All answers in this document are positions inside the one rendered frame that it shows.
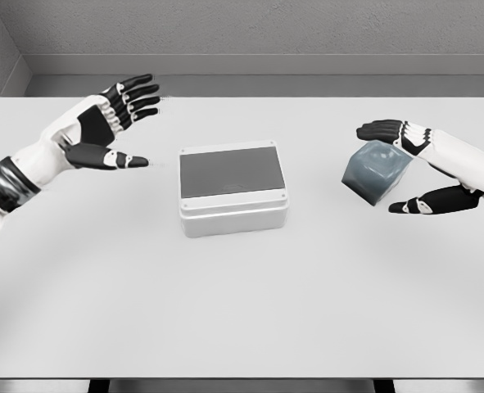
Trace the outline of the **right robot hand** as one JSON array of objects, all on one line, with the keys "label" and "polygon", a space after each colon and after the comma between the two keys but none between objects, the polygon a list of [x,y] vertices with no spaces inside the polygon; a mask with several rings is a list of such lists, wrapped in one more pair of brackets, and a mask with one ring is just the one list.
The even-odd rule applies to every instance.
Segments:
[{"label": "right robot hand", "polygon": [[389,206],[391,213],[441,215],[474,209],[484,198],[483,191],[464,185],[455,176],[452,147],[458,138],[451,134],[402,120],[375,120],[363,124],[356,130],[356,134],[361,140],[378,140],[390,144],[412,157],[426,161],[432,168],[459,182],[455,186],[393,203]]}]

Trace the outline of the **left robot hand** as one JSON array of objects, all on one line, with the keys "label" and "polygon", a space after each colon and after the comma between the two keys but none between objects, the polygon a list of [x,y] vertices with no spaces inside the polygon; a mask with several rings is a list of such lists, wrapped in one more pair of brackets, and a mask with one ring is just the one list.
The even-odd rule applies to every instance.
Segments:
[{"label": "left robot hand", "polygon": [[72,129],[63,129],[53,138],[68,164],[76,169],[143,168],[149,160],[110,149],[118,133],[158,113],[159,86],[151,74],[118,82],[91,95],[70,115]]}]

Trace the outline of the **blue-grey cube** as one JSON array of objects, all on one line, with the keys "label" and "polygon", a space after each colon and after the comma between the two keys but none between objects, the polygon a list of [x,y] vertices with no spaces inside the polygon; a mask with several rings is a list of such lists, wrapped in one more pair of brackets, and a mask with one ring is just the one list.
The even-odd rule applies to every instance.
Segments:
[{"label": "blue-grey cube", "polygon": [[413,157],[380,141],[369,141],[348,161],[342,183],[375,206],[400,181]]}]

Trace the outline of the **white box with grey top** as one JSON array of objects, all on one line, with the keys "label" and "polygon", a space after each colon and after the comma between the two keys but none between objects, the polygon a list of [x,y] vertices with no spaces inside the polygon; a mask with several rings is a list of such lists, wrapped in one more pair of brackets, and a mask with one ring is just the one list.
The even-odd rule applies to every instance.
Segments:
[{"label": "white box with grey top", "polygon": [[179,215],[187,237],[281,228],[289,196],[273,140],[179,151]]}]

